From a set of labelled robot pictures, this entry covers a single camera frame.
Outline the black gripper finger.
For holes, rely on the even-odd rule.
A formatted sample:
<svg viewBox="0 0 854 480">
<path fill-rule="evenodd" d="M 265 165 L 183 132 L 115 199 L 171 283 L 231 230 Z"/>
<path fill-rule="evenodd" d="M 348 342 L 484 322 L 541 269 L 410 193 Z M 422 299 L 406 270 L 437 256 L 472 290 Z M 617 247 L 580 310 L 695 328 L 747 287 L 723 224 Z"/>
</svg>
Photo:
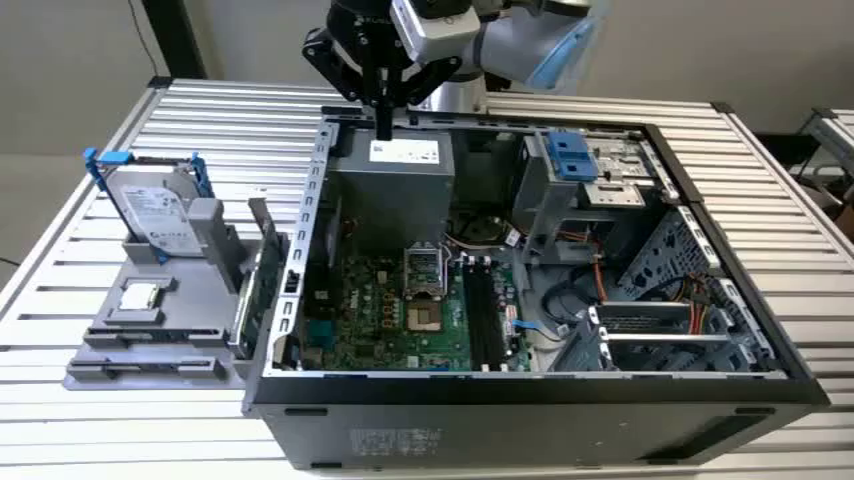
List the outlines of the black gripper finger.
<svg viewBox="0 0 854 480">
<path fill-rule="evenodd" d="M 386 96 L 381 67 L 374 58 L 374 41 L 362 29 L 356 30 L 357 71 L 336 51 L 336 39 L 328 29 L 313 29 L 304 43 L 304 56 L 349 101 L 361 101 L 374 110 L 376 134 L 386 139 Z"/>
<path fill-rule="evenodd" d="M 390 65 L 384 93 L 384 139 L 393 139 L 394 111 L 408 105 L 418 105 L 446 82 L 462 66 L 458 56 L 429 62 L 408 79 L 404 66 Z"/>
</svg>

